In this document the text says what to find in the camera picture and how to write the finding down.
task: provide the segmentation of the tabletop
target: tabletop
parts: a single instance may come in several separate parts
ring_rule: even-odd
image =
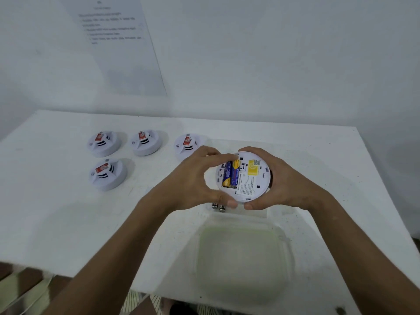
[[[163,145],[151,156],[137,157],[127,140],[144,129],[159,131]],[[103,130],[118,133],[122,146],[112,157],[122,159],[128,167],[123,184],[106,193],[95,190],[87,176],[99,161],[86,149],[87,139]],[[0,143],[0,261],[76,275],[123,223],[146,190],[176,167],[172,143],[188,132],[214,142],[228,139],[235,142],[234,146],[245,142],[255,142],[257,147],[273,146],[272,150],[281,153],[277,156],[310,179],[325,182],[323,187],[382,252],[420,286],[420,255],[359,133],[354,127],[343,126],[39,110]],[[334,183],[339,179],[346,183]],[[273,310],[272,305],[241,309],[206,298],[194,287],[191,274],[179,266],[183,246],[206,218],[203,212],[203,208],[193,208],[175,212],[165,220],[132,288],[237,311],[270,313],[267,310]],[[318,232],[310,216],[302,210],[297,212]],[[310,263],[322,266],[323,258]],[[350,299],[346,289],[344,286],[343,294]]]

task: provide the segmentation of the white smoke detector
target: white smoke detector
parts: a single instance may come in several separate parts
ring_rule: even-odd
[[[89,138],[87,148],[96,157],[106,157],[115,153],[121,146],[121,140],[114,131],[100,131]]]
[[[89,172],[92,185],[102,191],[119,186],[127,176],[127,168],[119,159],[105,159]]]
[[[203,139],[195,133],[188,133],[175,139],[173,148],[179,161],[192,155],[203,144]]]
[[[157,151],[162,145],[162,140],[157,131],[147,129],[136,133],[131,138],[131,146],[137,156],[147,156]]]
[[[237,152],[238,159],[221,164],[216,170],[217,187],[244,203],[263,195],[270,185],[270,168],[251,152]]]

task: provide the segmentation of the person's left arm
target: person's left arm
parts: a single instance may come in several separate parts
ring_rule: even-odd
[[[237,203],[207,187],[204,172],[237,159],[202,146],[185,159],[136,205],[133,212],[43,313],[119,314],[144,254],[165,218],[175,210],[217,202]]]

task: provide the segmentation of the paper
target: paper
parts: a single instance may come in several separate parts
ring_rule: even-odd
[[[61,0],[115,94],[166,95],[140,0]]]

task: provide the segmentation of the person's left hand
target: person's left hand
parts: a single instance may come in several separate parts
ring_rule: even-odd
[[[204,180],[204,173],[208,168],[235,159],[238,159],[238,155],[220,154],[215,148],[201,146],[156,185],[147,196],[165,198],[171,202],[172,210],[189,209],[207,202],[236,208],[238,203],[234,198],[221,190],[210,189]]]

